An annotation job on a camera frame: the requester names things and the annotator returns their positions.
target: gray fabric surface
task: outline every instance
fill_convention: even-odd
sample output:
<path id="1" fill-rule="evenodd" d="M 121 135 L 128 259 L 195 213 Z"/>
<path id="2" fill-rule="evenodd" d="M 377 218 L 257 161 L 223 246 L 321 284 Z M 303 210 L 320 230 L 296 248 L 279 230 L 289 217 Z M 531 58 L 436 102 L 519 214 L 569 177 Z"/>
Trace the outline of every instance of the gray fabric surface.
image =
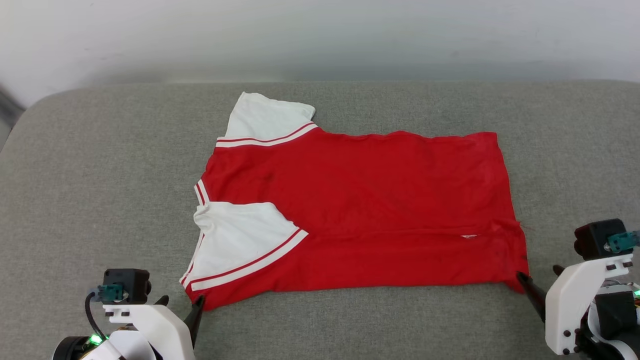
<path id="1" fill-rule="evenodd" d="M 83 299 L 109 267 L 180 284 L 198 228 L 193 184 L 242 91 L 316 107 L 326 131 L 424 136 L 495 131 L 531 272 L 581 260 L 573 230 L 640 228 L 640 85 L 289 83 L 128 85 L 48 97 L 0 152 L 0 358 L 48 359 L 89 334 Z M 112 331 L 99 317 L 99 324 Z M 545 359 L 543 325 L 504 285 L 267 293 L 206 313 L 199 359 Z"/>

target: white stripe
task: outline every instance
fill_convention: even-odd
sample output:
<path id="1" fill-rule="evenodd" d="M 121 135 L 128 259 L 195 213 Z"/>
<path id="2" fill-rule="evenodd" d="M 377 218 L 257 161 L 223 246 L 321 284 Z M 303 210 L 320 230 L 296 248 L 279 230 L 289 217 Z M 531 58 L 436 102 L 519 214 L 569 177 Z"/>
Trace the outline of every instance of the white stripe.
<path id="1" fill-rule="evenodd" d="M 189 276 L 189 274 L 191 274 L 191 272 L 189 272 L 189 270 L 192 270 L 191 269 L 191 265 L 193 265 L 193 262 L 196 259 L 196 255 L 198 254 L 198 250 L 200 249 L 200 244 L 202 243 L 202 240 L 204 240 L 204 236 L 202 236 L 202 230 L 200 230 L 200 236 L 198 237 L 198 243 L 196 244 L 196 250 L 193 252 L 193 257 L 191 258 L 191 262 L 189 263 L 189 266 L 187 266 L 187 272 L 184 273 L 184 275 L 180 278 L 180 284 L 182 284 L 182 280 L 183 279 L 186 279 L 186 277 Z M 189 285 L 189 282 L 188 281 L 184 281 L 184 288 L 185 289 L 187 288 L 188 285 Z"/>
<path id="2" fill-rule="evenodd" d="M 242 268 L 228 275 L 216 277 L 216 278 L 205 280 L 205 281 L 194 282 L 193 284 L 191 284 L 191 289 L 193 291 L 198 291 L 198 290 L 212 288 L 214 286 L 226 284 L 233 280 L 237 280 L 237 279 L 240 279 L 241 277 L 254 273 L 260 270 L 261 268 L 264 268 L 265 266 L 272 264 L 277 259 L 280 259 L 282 256 L 285 256 L 285 254 L 287 254 L 289 251 L 295 248 L 296 245 L 299 244 L 302 241 L 302 239 L 304 239 L 307 235 L 309 235 L 308 232 L 304 230 L 300 230 L 300 232 L 296 234 L 296 236 L 294 236 L 291 240 L 289 240 L 289 242 L 286 243 L 283 247 L 279 248 L 277 251 L 267 256 L 266 258 L 258 261 L 257 263 L 251 264 L 246 268 Z"/>
<path id="3" fill-rule="evenodd" d="M 311 131 L 311 130 L 317 128 L 317 127 L 318 127 L 318 125 L 315 125 L 314 123 L 311 123 L 311 125 L 307 125 L 304 129 L 298 131 L 297 133 L 291 134 L 291 135 L 287 136 L 286 138 L 282 138 L 282 139 L 278 139 L 278 140 L 271 140 L 271 141 L 268 141 L 268 142 L 259 142 L 257 140 L 238 140 L 238 141 L 234 141 L 234 142 L 221 142 L 221 141 L 218 141 L 218 142 L 216 142 L 216 147 L 236 147 L 236 146 L 243 146 L 243 145 L 274 146 L 274 145 L 278 145 L 280 143 L 290 142 L 291 140 L 299 138 L 302 135 L 308 133 L 309 131 Z M 233 139 L 221 137 L 221 138 L 218 138 L 218 140 L 233 140 Z"/>
<path id="4" fill-rule="evenodd" d="M 198 185 L 197 185 L 197 184 L 196 184 L 196 185 L 193 185 L 193 189 L 196 191 L 196 197 L 198 198 L 198 203 L 199 203 L 200 205 L 204 205 L 204 204 L 202 204 L 202 196 L 200 196 L 200 192 L 198 191 Z"/>
<path id="5" fill-rule="evenodd" d="M 198 185 L 200 185 L 200 191 L 202 192 L 202 197 L 204 198 L 204 204 L 207 204 L 209 202 L 209 194 L 207 194 L 207 189 L 204 188 L 204 183 L 202 182 L 202 179 L 198 181 Z"/>

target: red and white t-shirt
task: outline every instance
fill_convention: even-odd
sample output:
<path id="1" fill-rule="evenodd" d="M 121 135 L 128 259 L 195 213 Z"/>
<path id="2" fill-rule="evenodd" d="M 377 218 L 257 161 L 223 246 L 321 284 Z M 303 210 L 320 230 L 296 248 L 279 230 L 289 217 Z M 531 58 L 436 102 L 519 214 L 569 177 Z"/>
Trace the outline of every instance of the red and white t-shirt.
<path id="1" fill-rule="evenodd" d="M 323 131 L 306 104 L 242 94 L 218 138 L 180 280 L 206 309 L 265 291 L 505 282 L 528 274 L 495 133 Z"/>

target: red stripe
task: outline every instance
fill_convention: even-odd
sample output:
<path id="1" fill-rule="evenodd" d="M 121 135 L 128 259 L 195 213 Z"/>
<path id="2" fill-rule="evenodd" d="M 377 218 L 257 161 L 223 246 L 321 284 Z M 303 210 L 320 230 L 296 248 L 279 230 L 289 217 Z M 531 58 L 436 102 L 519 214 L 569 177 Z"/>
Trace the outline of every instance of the red stripe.
<path id="1" fill-rule="evenodd" d="M 198 248 L 196 249 L 195 254 L 193 254 L 193 263 L 191 264 L 191 267 L 189 268 L 189 271 L 187 271 L 187 275 L 185 275 L 184 278 L 182 279 L 182 281 L 180 282 L 182 285 L 184 285 L 184 281 L 187 279 L 187 277 L 189 277 L 189 274 L 193 270 L 193 265 L 195 265 L 195 263 L 196 263 L 196 254 L 198 254 L 198 249 L 200 248 L 200 245 L 202 244 L 202 240 L 204 240 L 204 234 L 202 234 L 202 239 L 200 239 L 200 243 L 198 244 Z"/>
<path id="2" fill-rule="evenodd" d="M 202 190 L 200 189 L 200 184 L 196 184 L 196 188 L 198 188 L 198 193 L 200 194 L 200 198 L 202 199 L 202 204 L 204 205 L 204 196 L 202 195 Z"/>
<path id="3" fill-rule="evenodd" d="M 290 136 L 292 136 L 293 134 L 297 133 L 298 131 L 304 129 L 305 127 L 309 126 L 309 125 L 313 125 L 313 122 L 309 122 L 308 124 L 303 125 L 301 128 L 299 128 L 298 130 L 295 130 L 293 133 L 287 135 L 287 136 L 283 136 L 281 138 L 275 138 L 275 139 L 271 139 L 271 140 L 258 140 L 258 139 L 254 139 L 254 138 L 241 138 L 241 139 L 218 139 L 219 142 L 239 142 L 239 141 L 244 141 L 244 140 L 253 140 L 253 141 L 257 141 L 257 142 L 273 142 L 276 140 L 282 140 L 282 139 L 286 139 Z"/>
<path id="4" fill-rule="evenodd" d="M 293 239 L 293 238 L 294 238 L 294 237 L 295 237 L 295 236 L 300 232 L 300 230 L 301 230 L 301 229 L 296 230 L 296 232 L 295 232 L 295 233 L 293 233 L 293 235 L 291 235 L 291 236 L 287 239 L 287 241 L 285 241 L 285 242 L 281 243 L 277 248 L 275 248 L 275 249 L 273 249 L 273 250 L 269 251 L 266 255 L 261 256 L 260 258 L 258 258 L 258 259 L 256 259 L 256 260 L 253 260 L 252 262 L 250 262 L 250 263 L 248 263 L 248 264 L 245 264 L 245 265 L 240 266 L 239 268 L 235 268 L 235 269 L 233 269 L 233 270 L 229 270 L 228 272 L 223 272 L 222 274 L 218 274 L 218 275 L 214 275 L 214 276 L 209 276 L 209 277 L 204 277 L 203 279 L 197 279 L 197 280 L 191 281 L 191 282 L 190 282 L 190 284 L 193 284 L 193 283 L 195 283 L 195 282 L 200 282 L 200 281 L 205 281 L 205 280 L 215 279 L 215 278 L 217 278 L 217 277 L 222 277 L 222 276 L 225 276 L 225 275 L 231 274 L 232 272 L 236 272 L 236 271 L 238 271 L 238 270 L 244 269 L 244 268 L 246 268 L 247 266 L 251 266 L 251 265 L 253 265 L 253 264 L 257 263 L 258 261 L 260 261 L 260 260 L 262 260 L 262 259 L 266 258 L 267 256 L 269 256 L 269 255 L 273 254 L 273 253 L 274 253 L 274 252 L 276 252 L 279 248 L 281 248 L 281 247 L 283 247 L 284 245 L 286 245 L 289 241 L 291 241 L 291 239 Z"/>

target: green light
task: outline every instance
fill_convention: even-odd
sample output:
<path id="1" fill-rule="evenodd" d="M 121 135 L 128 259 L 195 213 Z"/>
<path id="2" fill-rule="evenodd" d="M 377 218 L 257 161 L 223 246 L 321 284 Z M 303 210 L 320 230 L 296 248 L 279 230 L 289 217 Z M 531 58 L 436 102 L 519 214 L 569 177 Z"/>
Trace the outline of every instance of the green light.
<path id="1" fill-rule="evenodd" d="M 98 335 L 91 335 L 89 341 L 91 341 L 94 345 L 100 345 L 100 343 L 102 343 L 102 339 L 100 339 L 100 336 Z"/>

